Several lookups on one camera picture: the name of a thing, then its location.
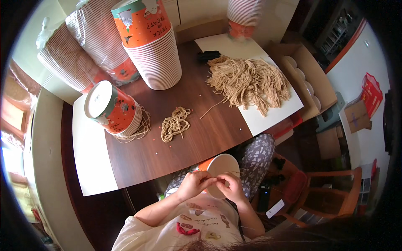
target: wooden chair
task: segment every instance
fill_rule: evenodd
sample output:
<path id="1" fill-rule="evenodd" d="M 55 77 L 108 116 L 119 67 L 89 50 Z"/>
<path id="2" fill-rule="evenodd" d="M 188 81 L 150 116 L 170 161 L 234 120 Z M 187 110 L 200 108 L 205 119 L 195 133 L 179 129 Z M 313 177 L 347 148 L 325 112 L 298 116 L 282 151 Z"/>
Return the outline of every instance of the wooden chair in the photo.
<path id="1" fill-rule="evenodd" d="M 291 212 L 281 213 L 291 222 L 306 227 L 307 224 L 294 218 L 299 209 L 303 209 L 314 215 L 324 218 L 335 218 L 340 215 L 351 215 L 357 205 L 361 186 L 361 167 L 347 171 L 329 171 L 306 173 L 307 184 L 300 194 L 298 201 L 294 204 Z M 332 188 L 311 188 L 312 177 L 330 177 L 353 175 L 353 184 L 350 192 L 341 191 Z"/>

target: wooden table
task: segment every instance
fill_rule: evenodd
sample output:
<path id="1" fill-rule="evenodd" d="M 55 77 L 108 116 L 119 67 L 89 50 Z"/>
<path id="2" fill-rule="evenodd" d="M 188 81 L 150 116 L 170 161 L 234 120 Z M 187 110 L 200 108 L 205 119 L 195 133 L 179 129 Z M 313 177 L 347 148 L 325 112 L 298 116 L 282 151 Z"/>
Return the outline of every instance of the wooden table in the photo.
<path id="1" fill-rule="evenodd" d="M 152 129 L 144 138 L 127 144 L 119 143 L 105 131 L 118 188 L 194 165 L 252 137 L 239 109 L 229 107 L 228 103 L 219 104 L 199 119 L 223 98 L 205 83 L 209 67 L 196 61 L 200 51 L 194 41 L 178 45 L 183 75 L 168 90 L 152 90 L 143 80 L 120 87 L 150 112 Z M 193 110 L 187 117 L 190 128 L 183 132 L 183 139 L 176 135 L 171 142 L 164 143 L 159 126 L 178 106 Z"/>

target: floral pants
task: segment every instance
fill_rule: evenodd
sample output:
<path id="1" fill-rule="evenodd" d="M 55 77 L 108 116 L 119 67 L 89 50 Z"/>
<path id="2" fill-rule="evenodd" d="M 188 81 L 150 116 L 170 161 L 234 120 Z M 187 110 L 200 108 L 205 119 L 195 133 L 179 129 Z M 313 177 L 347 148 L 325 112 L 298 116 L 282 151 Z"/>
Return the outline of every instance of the floral pants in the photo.
<path id="1" fill-rule="evenodd" d="M 252 139 L 245 147 L 232 153 L 240 166 L 244 195 L 251 202 L 258 186 L 265 177 L 275 152 L 275 140 L 269 134 L 260 134 Z M 166 189 L 178 188 L 187 173 L 198 170 L 198 164 L 173 173 L 173 179 Z"/>

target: woman's right hand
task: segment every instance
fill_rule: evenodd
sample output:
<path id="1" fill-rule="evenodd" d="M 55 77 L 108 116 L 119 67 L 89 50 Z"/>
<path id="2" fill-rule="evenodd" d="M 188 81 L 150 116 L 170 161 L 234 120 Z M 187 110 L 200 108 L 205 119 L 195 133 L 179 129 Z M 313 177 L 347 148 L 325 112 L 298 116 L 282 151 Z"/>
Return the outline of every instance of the woman's right hand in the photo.
<path id="1" fill-rule="evenodd" d="M 242 181 L 239 177 L 236 177 L 232 173 L 224 173 L 216 176 L 218 181 L 216 182 L 216 186 L 221 190 L 221 192 L 234 203 L 244 202 L 247 200 L 246 196 L 243 192 Z M 220 180 L 227 181 L 229 186 L 226 187 L 224 182 L 220 182 Z"/>

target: white board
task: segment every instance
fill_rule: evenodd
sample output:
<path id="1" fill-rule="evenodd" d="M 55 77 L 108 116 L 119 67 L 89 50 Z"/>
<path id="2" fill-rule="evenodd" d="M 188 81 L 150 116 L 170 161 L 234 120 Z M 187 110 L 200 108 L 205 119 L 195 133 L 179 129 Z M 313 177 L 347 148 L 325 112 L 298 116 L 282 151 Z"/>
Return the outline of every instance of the white board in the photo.
<path id="1" fill-rule="evenodd" d="M 105 130 L 84 113 L 87 94 L 73 106 L 73 147 L 78 180 L 84 196 L 117 190 L 110 164 Z"/>
<path id="2" fill-rule="evenodd" d="M 239 43 L 232 41 L 226 34 L 220 34 L 196 39 L 195 42 L 202 51 L 219 51 L 222 55 L 232 58 L 263 59 L 278 67 L 254 40 Z M 256 106 L 249 106 L 247 110 L 244 110 L 243 106 L 238 107 L 253 136 L 281 122 L 303 107 L 303 103 L 292 86 L 289 87 L 289 93 L 290 99 L 283 101 L 280 108 L 269 108 L 265 117 L 261 115 Z"/>

